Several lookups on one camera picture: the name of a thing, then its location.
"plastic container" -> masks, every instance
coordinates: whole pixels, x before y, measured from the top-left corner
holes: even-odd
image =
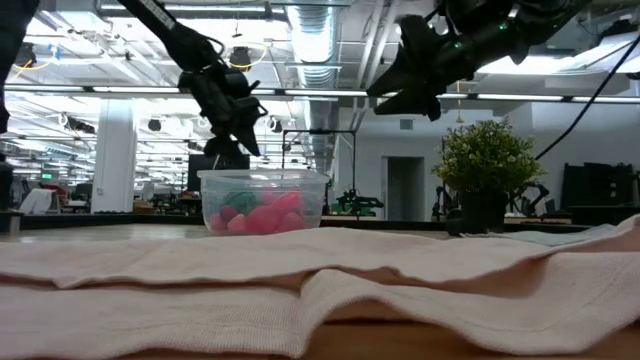
[[[329,178],[308,170],[207,170],[202,214],[216,235],[269,235],[320,225]]]

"folded towel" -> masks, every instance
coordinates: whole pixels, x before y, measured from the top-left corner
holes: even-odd
[[[597,240],[610,237],[616,231],[613,225],[600,225],[577,233],[549,234],[541,231],[518,231],[513,233],[489,233],[487,235],[463,235],[467,237],[499,237],[504,239],[532,242],[546,246],[562,246],[583,241]]]
[[[554,248],[346,229],[0,244],[0,359],[300,357],[326,319],[389,316],[490,350],[578,353],[640,316],[639,226]]]

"door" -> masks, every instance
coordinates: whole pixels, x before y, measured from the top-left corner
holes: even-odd
[[[382,168],[385,220],[424,221],[424,158],[387,157]]]
[[[383,220],[389,220],[388,216],[388,212],[387,212],[387,204],[389,203],[389,198],[387,196],[388,191],[387,191],[387,183],[389,181],[388,175],[389,175],[389,158],[386,156],[382,157],[382,164],[380,166],[382,168],[382,203],[385,204],[385,206],[382,208],[382,219]]]

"ventilation duct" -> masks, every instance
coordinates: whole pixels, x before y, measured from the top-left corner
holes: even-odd
[[[162,2],[165,8],[178,19],[240,19],[288,22],[282,8],[272,8],[269,2],[252,4],[220,5],[211,1]],[[104,17],[131,17],[131,13],[117,0],[96,0],[96,11]]]
[[[300,85],[308,89],[330,89],[336,87],[337,70],[318,64],[333,60],[337,36],[337,12],[329,6],[288,6],[291,23],[291,44],[296,61],[313,63],[314,66],[298,67]],[[337,102],[307,101],[305,122],[310,129],[337,129]],[[335,136],[310,136],[311,150],[316,170],[326,173],[331,166],[333,151],[327,144],[335,143]]]

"black pot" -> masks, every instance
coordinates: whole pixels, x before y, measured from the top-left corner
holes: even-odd
[[[502,192],[461,193],[463,231],[470,234],[501,233],[504,229],[504,213],[508,202],[508,195]]]

